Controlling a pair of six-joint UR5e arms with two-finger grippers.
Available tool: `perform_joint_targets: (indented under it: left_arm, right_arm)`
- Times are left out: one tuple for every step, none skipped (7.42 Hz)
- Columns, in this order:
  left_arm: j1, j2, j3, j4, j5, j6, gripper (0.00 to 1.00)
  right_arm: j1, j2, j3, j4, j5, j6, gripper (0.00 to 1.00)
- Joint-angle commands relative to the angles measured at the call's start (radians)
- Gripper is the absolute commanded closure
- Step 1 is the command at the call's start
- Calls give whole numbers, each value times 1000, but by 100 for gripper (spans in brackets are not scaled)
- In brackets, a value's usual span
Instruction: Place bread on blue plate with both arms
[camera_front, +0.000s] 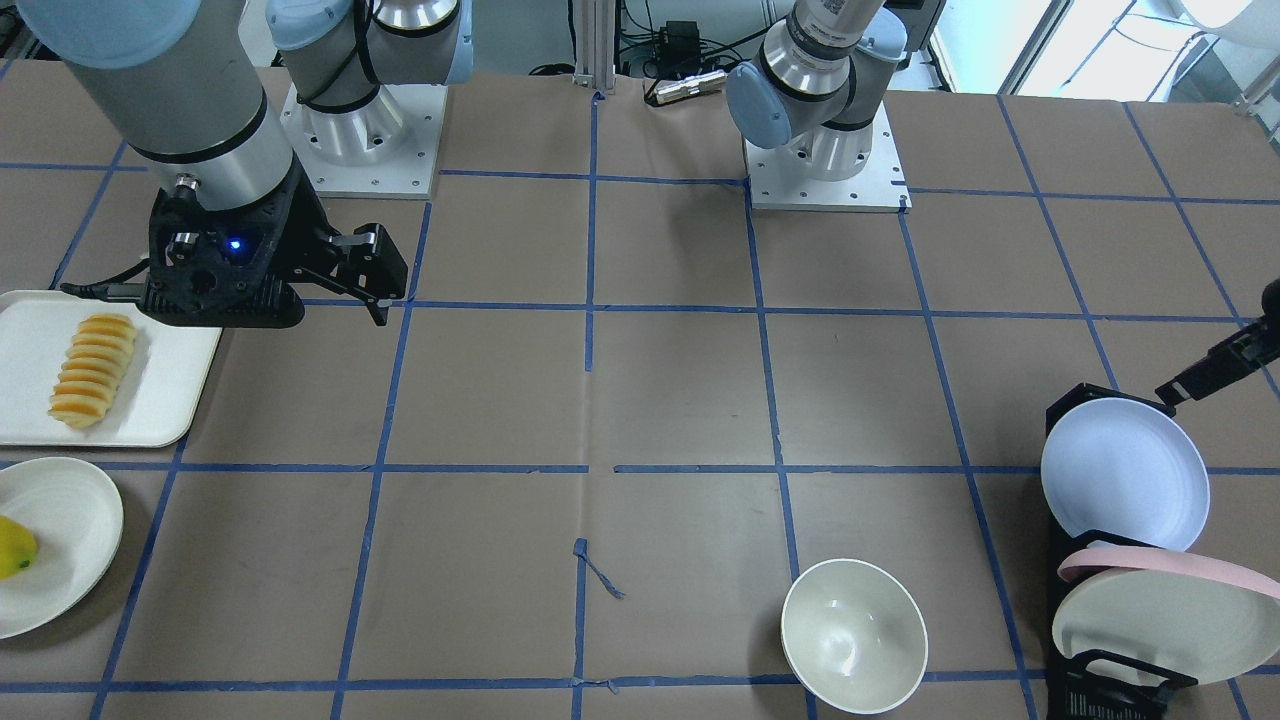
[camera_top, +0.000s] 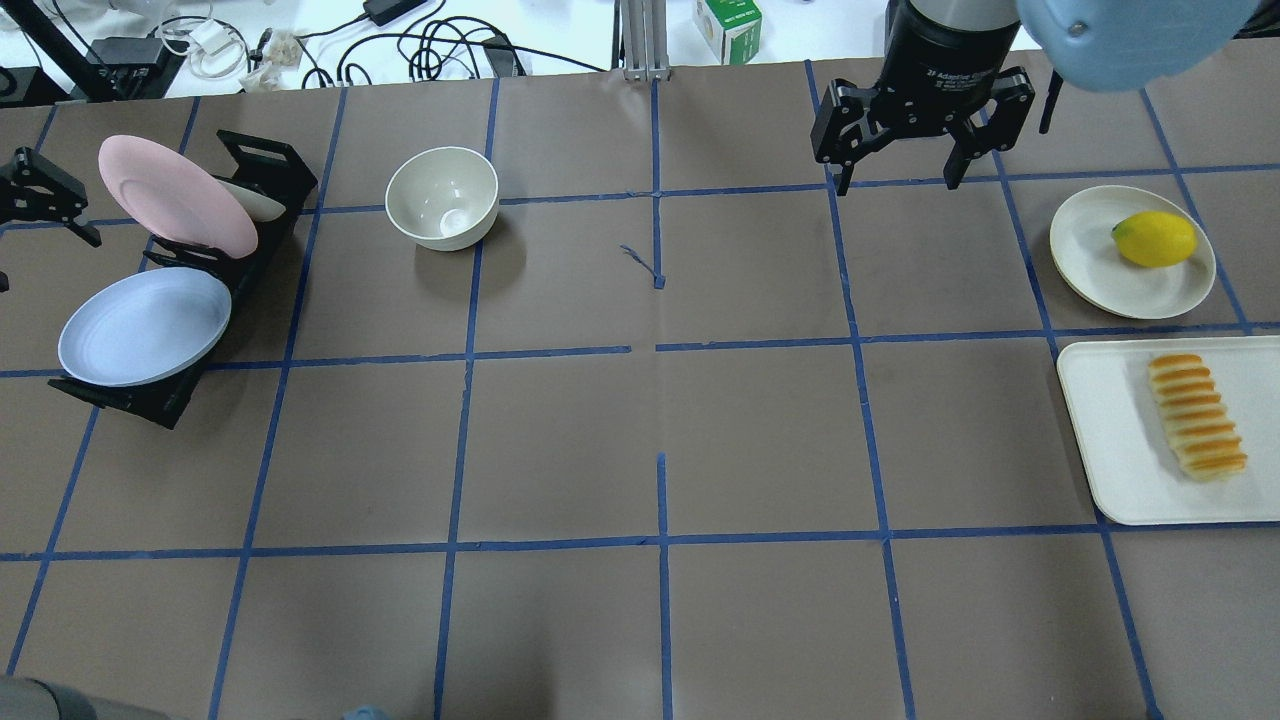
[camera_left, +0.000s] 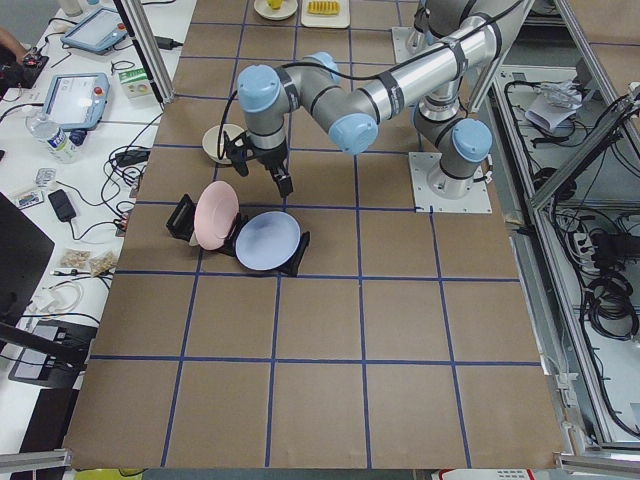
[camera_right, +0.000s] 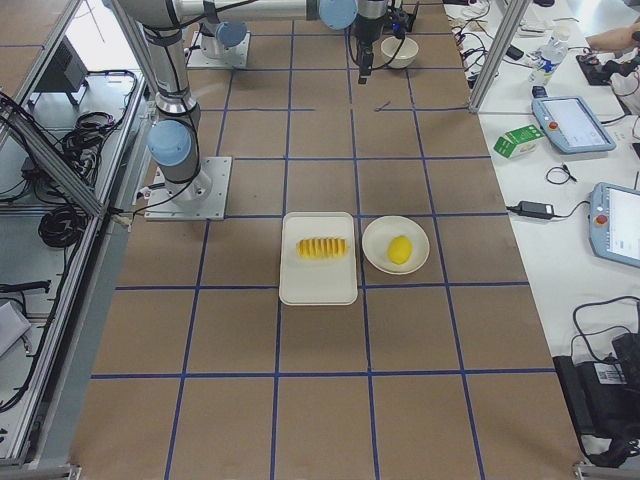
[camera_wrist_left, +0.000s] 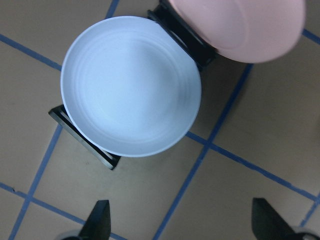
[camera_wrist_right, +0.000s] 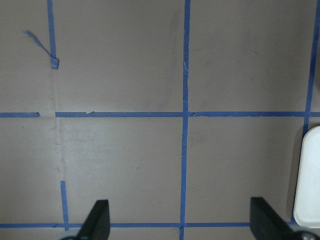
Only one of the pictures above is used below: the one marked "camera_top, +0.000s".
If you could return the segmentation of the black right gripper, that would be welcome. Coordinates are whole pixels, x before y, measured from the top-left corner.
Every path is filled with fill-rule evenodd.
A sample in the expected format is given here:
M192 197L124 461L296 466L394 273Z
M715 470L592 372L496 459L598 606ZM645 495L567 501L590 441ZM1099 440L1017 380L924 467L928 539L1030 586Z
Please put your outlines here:
M986 154L1014 149L1036 97L1028 73L1005 65L1020 27L1014 1L888 1L878 78L868 88L831 81L810 131L835 192L850 191L863 158L900 140L954 141L947 188Z

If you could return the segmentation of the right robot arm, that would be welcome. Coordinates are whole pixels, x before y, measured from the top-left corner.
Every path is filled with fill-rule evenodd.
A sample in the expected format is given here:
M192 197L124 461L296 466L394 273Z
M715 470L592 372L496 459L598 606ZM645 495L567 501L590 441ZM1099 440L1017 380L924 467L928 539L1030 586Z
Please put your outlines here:
M849 191L855 165L908 138L948 136L945 184L970 164L1014 149L1036 100L1006 59L1028 32L1052 67L1039 120L1046 133L1062 86L1126 92L1176 76L1235 38L1258 1L891 1L884 63L873 86L832 79L810 131L812 154Z

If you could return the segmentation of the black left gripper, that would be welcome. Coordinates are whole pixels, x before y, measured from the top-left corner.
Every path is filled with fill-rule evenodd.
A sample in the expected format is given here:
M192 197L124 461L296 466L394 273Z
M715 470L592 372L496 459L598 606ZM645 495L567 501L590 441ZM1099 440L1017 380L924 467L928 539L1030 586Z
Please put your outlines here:
M18 147L1 169L1 223L59 222L91 247L101 247L96 227L79 222L81 181L41 156Z

